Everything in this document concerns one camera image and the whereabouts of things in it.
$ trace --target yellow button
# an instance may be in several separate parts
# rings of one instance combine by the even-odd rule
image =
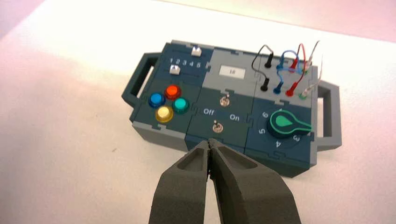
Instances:
[[[156,119],[161,123],[170,121],[173,117],[173,110],[170,106],[161,106],[156,110]]]

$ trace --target white table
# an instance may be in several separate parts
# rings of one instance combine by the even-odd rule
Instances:
[[[343,145],[284,180],[304,224],[395,223],[396,44],[114,0],[47,0],[0,40],[0,223],[148,222],[161,173],[183,153],[145,142],[120,96],[142,54],[172,39],[279,53],[322,40]],[[205,223],[219,223],[211,181]]]

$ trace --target red button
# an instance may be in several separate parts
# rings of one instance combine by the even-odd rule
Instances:
[[[170,85],[165,90],[165,97],[167,99],[176,99],[182,94],[181,89],[177,85]]]

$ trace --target red wire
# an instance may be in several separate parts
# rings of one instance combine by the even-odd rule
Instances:
[[[304,45],[302,43],[298,46],[297,55],[300,52],[300,46],[303,49],[303,54],[304,54],[304,67],[303,67],[303,73],[301,74],[300,79],[297,81],[297,84],[300,83],[301,79],[303,79],[304,73],[305,73],[305,67],[307,65],[307,61],[305,60],[305,48],[304,48]]]

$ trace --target carrying handle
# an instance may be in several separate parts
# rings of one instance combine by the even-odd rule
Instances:
[[[318,85],[318,98],[323,98],[323,137],[315,140],[318,151],[338,148],[342,144],[339,87],[321,81]]]
[[[122,98],[131,107],[135,107],[140,103],[140,99],[137,97],[141,86],[143,85],[144,79],[150,71],[151,66],[155,66],[161,53],[145,53],[137,65],[135,72],[129,80]]]

